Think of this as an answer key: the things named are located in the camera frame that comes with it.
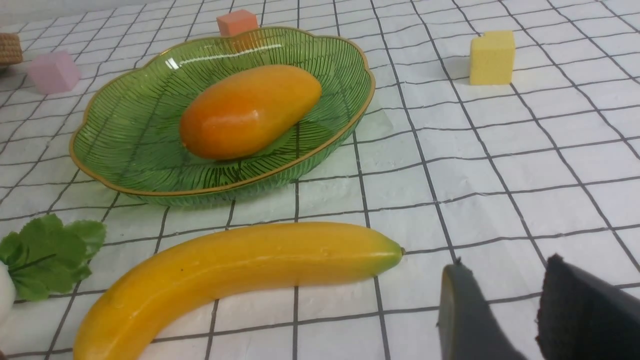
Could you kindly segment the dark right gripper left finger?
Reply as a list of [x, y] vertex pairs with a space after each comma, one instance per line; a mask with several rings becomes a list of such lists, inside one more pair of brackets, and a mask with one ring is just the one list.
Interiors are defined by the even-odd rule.
[[438, 333], [443, 360], [524, 360], [502, 331], [473, 271], [460, 258], [443, 267]]

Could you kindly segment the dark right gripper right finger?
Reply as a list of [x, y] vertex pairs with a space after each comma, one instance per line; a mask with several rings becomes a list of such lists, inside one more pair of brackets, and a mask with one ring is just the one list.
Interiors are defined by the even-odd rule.
[[547, 259], [535, 338], [546, 360], [637, 360], [636, 297], [554, 254]]

